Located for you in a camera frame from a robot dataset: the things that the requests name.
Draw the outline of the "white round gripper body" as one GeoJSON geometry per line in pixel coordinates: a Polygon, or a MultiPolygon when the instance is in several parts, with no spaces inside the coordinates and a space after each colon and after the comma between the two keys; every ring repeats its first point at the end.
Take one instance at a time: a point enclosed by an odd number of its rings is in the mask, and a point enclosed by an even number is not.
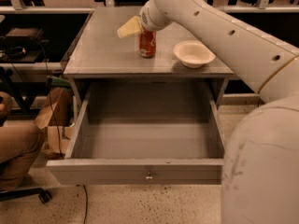
{"type": "Polygon", "coordinates": [[[142,26],[149,32],[163,30],[172,22],[160,11],[154,0],[149,0],[139,12],[142,26]]]}

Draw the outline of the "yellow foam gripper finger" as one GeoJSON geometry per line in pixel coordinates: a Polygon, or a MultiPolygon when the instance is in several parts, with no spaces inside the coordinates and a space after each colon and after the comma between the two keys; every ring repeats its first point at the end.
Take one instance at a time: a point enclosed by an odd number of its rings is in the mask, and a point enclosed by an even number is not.
{"type": "Polygon", "coordinates": [[[121,28],[118,29],[117,34],[119,38],[125,38],[130,35],[140,34],[143,32],[141,20],[138,16],[132,17],[121,28]]]}

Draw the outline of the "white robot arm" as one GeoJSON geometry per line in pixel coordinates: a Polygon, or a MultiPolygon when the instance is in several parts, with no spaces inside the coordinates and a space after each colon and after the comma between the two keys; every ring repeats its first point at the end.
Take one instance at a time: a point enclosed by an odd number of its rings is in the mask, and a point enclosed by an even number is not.
{"type": "Polygon", "coordinates": [[[298,49],[204,0],[149,0],[118,35],[186,28],[263,100],[226,146],[222,224],[299,224],[298,49]]]}

